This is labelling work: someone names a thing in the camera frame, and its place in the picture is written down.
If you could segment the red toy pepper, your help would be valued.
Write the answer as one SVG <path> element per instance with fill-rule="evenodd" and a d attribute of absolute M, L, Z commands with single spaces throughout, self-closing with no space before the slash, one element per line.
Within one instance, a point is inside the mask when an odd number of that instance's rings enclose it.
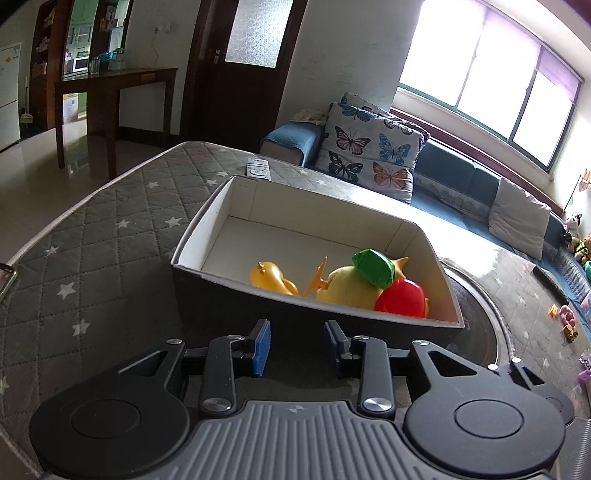
<path fill-rule="evenodd" d="M 381 293 L 374 310 L 394 315 L 425 318 L 428 300 L 420 285 L 412 280 L 400 278 Z"/>

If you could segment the dark wooden door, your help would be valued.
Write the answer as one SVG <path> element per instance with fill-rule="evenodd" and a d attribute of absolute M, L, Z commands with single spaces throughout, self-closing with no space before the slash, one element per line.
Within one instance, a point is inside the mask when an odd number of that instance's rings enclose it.
<path fill-rule="evenodd" d="M 279 114 L 304 1 L 202 1 L 180 136 L 256 150 Z"/>

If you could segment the orange toy pear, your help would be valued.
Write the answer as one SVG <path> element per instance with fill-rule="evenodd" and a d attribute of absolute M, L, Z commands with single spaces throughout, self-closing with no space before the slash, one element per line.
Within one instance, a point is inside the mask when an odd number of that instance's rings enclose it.
<path fill-rule="evenodd" d="M 257 288 L 283 293 L 287 295 L 298 295 L 297 285 L 284 277 L 283 272 L 273 262 L 257 262 L 250 270 L 249 283 Z"/>

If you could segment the green toy vegetable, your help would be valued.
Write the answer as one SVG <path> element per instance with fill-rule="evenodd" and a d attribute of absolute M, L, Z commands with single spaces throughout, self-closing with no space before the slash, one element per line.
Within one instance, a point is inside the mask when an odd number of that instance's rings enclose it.
<path fill-rule="evenodd" d="M 370 284 L 386 289 L 394 282 L 396 268 L 394 268 L 392 261 L 381 252 L 365 249 L 356 253 L 352 257 L 352 261 L 363 279 Z"/>

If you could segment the dark wooden shelf cabinet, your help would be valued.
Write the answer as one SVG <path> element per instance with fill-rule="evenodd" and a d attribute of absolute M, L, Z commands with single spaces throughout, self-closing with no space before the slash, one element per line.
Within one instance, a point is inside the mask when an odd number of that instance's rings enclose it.
<path fill-rule="evenodd" d="M 90 61 L 125 43 L 131 1 L 44 1 L 33 30 L 26 99 L 32 132 L 55 126 L 54 83 L 88 72 Z"/>

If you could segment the yellow toy chick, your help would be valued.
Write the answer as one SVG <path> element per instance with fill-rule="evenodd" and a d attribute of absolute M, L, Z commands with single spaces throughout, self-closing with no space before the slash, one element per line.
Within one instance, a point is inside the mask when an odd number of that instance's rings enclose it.
<path fill-rule="evenodd" d="M 332 270 L 327 279 L 322 279 L 328 258 L 322 260 L 310 284 L 300 294 L 308 297 L 311 293 L 317 301 L 373 310 L 383 289 L 363 278 L 355 266 L 342 266 Z"/>

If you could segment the dark wooden console table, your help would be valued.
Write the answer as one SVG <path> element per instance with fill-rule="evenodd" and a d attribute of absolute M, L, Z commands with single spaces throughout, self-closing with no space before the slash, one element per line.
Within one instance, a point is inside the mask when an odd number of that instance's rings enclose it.
<path fill-rule="evenodd" d="M 116 132 L 119 128 L 119 92 L 144 85 L 163 83 L 162 133 L 165 137 L 171 133 L 172 105 L 177 68 L 137 68 L 120 71 L 105 71 L 98 75 L 59 80 L 54 83 L 53 120 L 57 163 L 64 169 L 65 154 L 63 141 L 63 96 L 72 93 L 96 94 L 101 100 L 98 111 L 103 117 L 104 135 L 107 150 L 108 178 L 113 180 L 117 174 Z"/>

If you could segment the smartphone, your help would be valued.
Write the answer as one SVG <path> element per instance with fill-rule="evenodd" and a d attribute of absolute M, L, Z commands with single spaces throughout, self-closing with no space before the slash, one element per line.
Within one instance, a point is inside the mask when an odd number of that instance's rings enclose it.
<path fill-rule="evenodd" d="M 8 294 L 17 276 L 18 272 L 13 266 L 4 263 L 0 264 L 0 300 L 3 300 Z"/>

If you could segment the window with green frame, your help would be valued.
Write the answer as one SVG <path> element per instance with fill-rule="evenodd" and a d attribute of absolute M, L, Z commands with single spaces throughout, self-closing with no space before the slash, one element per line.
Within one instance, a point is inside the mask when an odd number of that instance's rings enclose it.
<path fill-rule="evenodd" d="M 483 1 L 423 3 L 402 88 L 450 110 L 549 170 L 582 77 Z"/>

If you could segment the butterfly print pillow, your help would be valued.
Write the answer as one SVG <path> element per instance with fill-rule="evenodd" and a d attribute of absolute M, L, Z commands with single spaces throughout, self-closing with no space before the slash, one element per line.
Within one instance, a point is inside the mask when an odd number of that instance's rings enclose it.
<path fill-rule="evenodd" d="M 361 96 L 346 92 L 331 104 L 314 168 L 409 203 L 417 159 L 430 134 Z"/>

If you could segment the black remote control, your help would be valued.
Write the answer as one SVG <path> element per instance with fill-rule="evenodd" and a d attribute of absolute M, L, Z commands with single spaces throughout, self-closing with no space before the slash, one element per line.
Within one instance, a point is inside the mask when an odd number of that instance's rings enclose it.
<path fill-rule="evenodd" d="M 569 297 L 548 271 L 535 266 L 532 274 L 560 305 L 569 304 Z"/>

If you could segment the white cardboard box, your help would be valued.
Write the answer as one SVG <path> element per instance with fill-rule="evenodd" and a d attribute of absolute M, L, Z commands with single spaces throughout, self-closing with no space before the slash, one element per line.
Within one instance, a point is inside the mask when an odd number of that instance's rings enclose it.
<path fill-rule="evenodd" d="M 184 334 L 208 341 L 267 319 L 277 340 L 310 329 L 318 342 L 325 321 L 335 319 L 349 334 L 380 337 L 394 347 L 415 339 L 447 345 L 465 327 L 458 301 L 428 236 L 394 216 L 397 205 L 385 200 L 373 209 L 280 183 L 229 178 L 195 214 L 172 256 Z M 408 258 L 403 271 L 428 297 L 427 318 L 322 303 L 249 283 L 252 268 L 270 261 L 304 290 L 319 265 L 328 271 L 349 265 L 367 248 Z"/>

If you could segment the small toys on table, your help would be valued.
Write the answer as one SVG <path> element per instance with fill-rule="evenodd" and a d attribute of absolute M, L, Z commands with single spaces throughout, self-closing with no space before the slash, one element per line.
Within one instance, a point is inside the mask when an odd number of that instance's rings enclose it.
<path fill-rule="evenodd" d="M 553 304 L 548 310 L 548 315 L 557 318 L 562 324 L 562 333 L 569 344 L 572 344 L 578 338 L 576 330 L 576 316 L 574 311 L 568 305 L 557 306 Z M 590 378 L 590 350 L 583 351 L 579 357 L 583 370 L 578 374 L 580 381 L 586 381 Z"/>

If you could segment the grey quilted table cover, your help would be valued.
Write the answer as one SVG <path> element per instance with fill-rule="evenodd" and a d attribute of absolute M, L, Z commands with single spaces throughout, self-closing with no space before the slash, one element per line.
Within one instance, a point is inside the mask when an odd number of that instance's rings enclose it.
<path fill-rule="evenodd" d="M 34 410 L 54 394 L 176 336 L 180 321 L 170 259 L 209 196 L 242 174 L 247 154 L 187 142 L 142 163 L 55 220 L 15 257 L 1 304 L 1 437 L 41 472 L 28 438 Z M 585 336 L 566 343 L 548 317 L 551 299 L 515 254 L 378 193 L 279 160 L 276 183 L 327 194 L 419 224 L 437 254 L 469 273 L 495 302 L 515 354 L 590 413 L 577 381 Z"/>

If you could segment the grey cushion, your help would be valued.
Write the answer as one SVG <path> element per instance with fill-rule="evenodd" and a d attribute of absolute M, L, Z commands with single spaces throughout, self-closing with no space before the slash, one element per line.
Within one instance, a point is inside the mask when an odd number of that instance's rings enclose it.
<path fill-rule="evenodd" d="M 541 260 L 550 211 L 547 204 L 501 178 L 489 213 L 489 232 L 511 247 Z"/>

